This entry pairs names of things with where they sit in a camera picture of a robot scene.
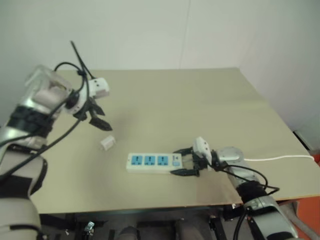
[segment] tabletop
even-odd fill
[[[59,71],[74,87],[74,71]],[[128,153],[172,153],[202,136],[211,149],[234,146],[246,158],[307,155],[290,129],[236,68],[191,70],[99,70],[110,96],[97,100],[112,132],[86,120],[43,156],[48,172],[31,198],[39,213],[211,206],[240,203],[223,172],[200,177],[128,173]],[[62,113],[49,142],[76,119]],[[113,135],[104,151],[100,141]],[[309,158],[248,162],[280,187],[277,200],[319,195],[319,168]]]

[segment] white electrical plug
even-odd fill
[[[105,151],[107,151],[108,149],[110,149],[113,145],[116,144],[116,139],[114,138],[114,136],[110,135],[108,137],[106,137],[105,139],[103,139],[100,144],[102,145],[103,149]]]

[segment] power strip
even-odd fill
[[[180,153],[129,153],[126,162],[129,173],[169,174],[182,168]]]

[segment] blue outlet socket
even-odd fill
[[[167,166],[168,156],[158,156],[158,165]]]
[[[132,165],[142,165],[142,156],[132,156],[131,164]]]
[[[155,165],[156,157],[155,156],[145,156],[144,157],[144,165]]]

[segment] white power cable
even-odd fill
[[[310,155],[283,155],[283,156],[275,156],[275,157],[261,158],[261,159],[245,158],[244,160],[254,162],[254,161],[271,161],[271,160],[285,159],[285,158],[308,158],[308,159],[315,160],[314,157]]]

